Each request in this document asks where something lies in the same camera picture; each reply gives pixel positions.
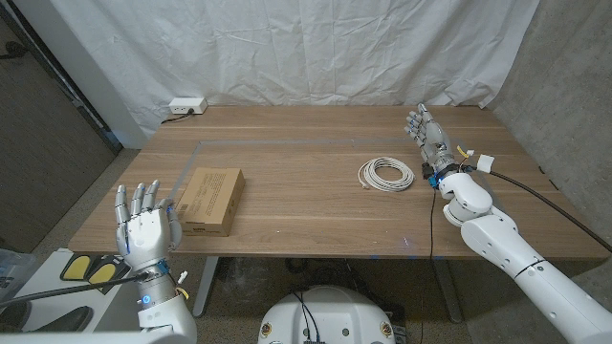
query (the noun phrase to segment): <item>white backdrop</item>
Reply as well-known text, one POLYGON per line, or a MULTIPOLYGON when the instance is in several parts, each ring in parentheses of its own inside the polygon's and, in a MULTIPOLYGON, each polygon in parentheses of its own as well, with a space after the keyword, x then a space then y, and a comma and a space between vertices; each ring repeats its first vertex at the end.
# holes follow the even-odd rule
POLYGON ((147 136, 174 97, 218 105, 478 104, 537 0, 53 0, 147 136))

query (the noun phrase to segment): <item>power strip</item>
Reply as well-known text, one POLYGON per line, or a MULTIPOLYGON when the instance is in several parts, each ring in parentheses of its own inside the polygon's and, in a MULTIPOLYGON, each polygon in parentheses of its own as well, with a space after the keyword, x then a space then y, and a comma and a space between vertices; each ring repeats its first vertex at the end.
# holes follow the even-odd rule
POLYGON ((202 115, 208 107, 207 100, 202 97, 176 97, 168 105, 174 115, 185 115, 193 109, 194 115, 202 115))

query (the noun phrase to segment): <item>coiled cable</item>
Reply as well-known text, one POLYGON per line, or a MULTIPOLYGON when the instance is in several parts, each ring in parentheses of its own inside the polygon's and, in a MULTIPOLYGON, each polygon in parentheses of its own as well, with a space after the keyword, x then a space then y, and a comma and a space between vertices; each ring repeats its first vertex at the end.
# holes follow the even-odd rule
POLYGON ((357 172, 357 177, 360 179, 363 188, 370 188, 370 185, 380 191, 398 192, 406 190, 412 181, 414 181, 414 173, 405 163, 388 157, 372 159, 364 163, 357 172), (376 174, 376 170, 381 167, 391 167, 402 172, 402 177, 397 181, 386 181, 376 174))

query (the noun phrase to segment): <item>brown cardboard box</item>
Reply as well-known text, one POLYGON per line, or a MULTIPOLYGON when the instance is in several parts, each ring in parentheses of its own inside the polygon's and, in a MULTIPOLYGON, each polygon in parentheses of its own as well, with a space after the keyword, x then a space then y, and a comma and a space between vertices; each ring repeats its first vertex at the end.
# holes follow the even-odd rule
POLYGON ((198 167, 178 206, 186 236, 228 236, 245 178, 240 168, 198 167))

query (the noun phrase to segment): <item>black cable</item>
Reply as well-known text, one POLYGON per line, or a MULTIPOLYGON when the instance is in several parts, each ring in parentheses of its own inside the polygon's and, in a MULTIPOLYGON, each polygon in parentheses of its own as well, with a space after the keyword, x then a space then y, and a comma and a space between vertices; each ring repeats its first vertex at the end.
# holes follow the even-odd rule
POLYGON ((13 298, 11 300, 2 302, 2 303, 0 303, 0 309, 3 309, 5 307, 7 307, 7 306, 10 306, 10 305, 13 305, 13 304, 16 304, 16 303, 37 300, 37 299, 41 299, 41 298, 45 298, 45 297, 58 296, 58 295, 64 295, 64 294, 69 294, 69 293, 73 293, 73 292, 81 292, 81 291, 87 291, 87 290, 95 290, 95 289, 104 288, 104 287, 108 287, 108 286, 116 286, 116 285, 124 284, 124 283, 127 283, 127 282, 132 282, 132 281, 141 281, 141 280, 145 279, 146 277, 148 277, 148 273, 147 272, 143 272, 143 273, 140 273, 140 274, 138 274, 136 276, 132 276, 132 277, 128 277, 128 278, 122 278, 122 279, 119 279, 119 280, 94 283, 94 284, 85 285, 85 286, 63 288, 63 289, 59 289, 59 290, 47 290, 47 291, 42 291, 42 292, 36 292, 36 293, 30 294, 30 295, 15 297, 15 298, 13 298))
POLYGON ((174 287, 177 287, 178 284, 176 283, 176 281, 174 280, 174 277, 172 277, 172 274, 170 273, 170 271, 168 272, 168 277, 170 277, 170 280, 172 280, 172 284, 174 285, 174 287))
MULTIPOLYGON (((433 201, 431 202, 431 212, 429 213, 429 263, 431 264, 432 272, 435 273, 435 267, 433 266, 433 210, 436 205, 436 189, 433 189, 433 201)), ((421 289, 421 339, 419 344, 423 344, 423 333, 425 327, 425 289, 426 281, 423 281, 423 288, 421 289)))
POLYGON ((310 312, 310 310, 308 309, 308 307, 306 306, 306 304, 304 303, 304 299, 297 296, 297 294, 294 292, 295 297, 297 297, 297 299, 299 300, 299 302, 302 304, 303 309, 302 310, 306 310, 306 312, 308 312, 308 315, 310 315, 310 318, 313 320, 313 324, 315 324, 315 331, 317 332, 317 342, 321 341, 321 337, 318 335, 318 327, 317 327, 317 322, 315 321, 315 318, 313 317, 313 314, 310 312))
POLYGON ((605 249, 607 249, 608 251, 612 252, 612 246, 610 246, 610 244, 606 243, 605 240, 603 240, 599 235, 594 233, 591 229, 589 229, 589 227, 583 225, 575 217, 573 217, 572 215, 568 214, 565 210, 561 209, 558 205, 554 204, 553 202, 548 200, 546 197, 544 197, 544 196, 540 195, 539 193, 537 193, 537 191, 533 190, 531 187, 529 187, 529 186, 527 186, 527 185, 525 185, 523 183, 517 182, 514 179, 512 179, 510 177, 506 177, 503 174, 497 173, 495 171, 491 171, 491 172, 489 172, 489 174, 491 174, 492 176, 495 176, 497 178, 501 178, 501 179, 503 179, 506 182, 513 183, 514 185, 524 189, 525 191, 529 192, 530 194, 538 197, 542 202, 544 202, 545 204, 550 206, 552 209, 556 210, 559 214, 565 216, 565 218, 567 218, 569 221, 571 221, 574 225, 578 226, 586 234, 588 234, 591 238, 595 239, 595 241, 600 243, 600 245, 605 247, 605 249))
POLYGON ((468 159, 468 158, 463 158, 463 159, 461 160, 461 163, 459 163, 459 167, 457 167, 457 170, 458 170, 458 171, 461 171, 461 166, 463 166, 463 163, 464 163, 464 162, 466 162, 466 160, 467 160, 467 159, 468 159))
POLYGON ((179 119, 183 119, 183 118, 188 117, 188 116, 190 116, 192 114, 193 114, 193 108, 189 108, 189 110, 187 111, 186 114, 180 116, 179 118, 171 118, 171 119, 163 120, 162 124, 168 123, 168 122, 172 122, 172 121, 175 121, 175 120, 179 120, 179 119))
POLYGON ((304 321, 306 321, 306 339, 310 340, 310 326, 308 326, 308 317, 306 316, 306 311, 304 309, 304 303, 301 302, 302 300, 297 297, 297 299, 300 301, 300 304, 302 305, 302 313, 304 314, 304 321))
POLYGON ((357 280, 355 280, 355 276, 353 276, 353 270, 351 266, 348 264, 348 259, 344 258, 344 263, 346 264, 346 268, 348 269, 348 274, 351 276, 351 280, 353 281, 353 285, 355 286, 355 291, 359 292, 359 287, 357 287, 357 280))

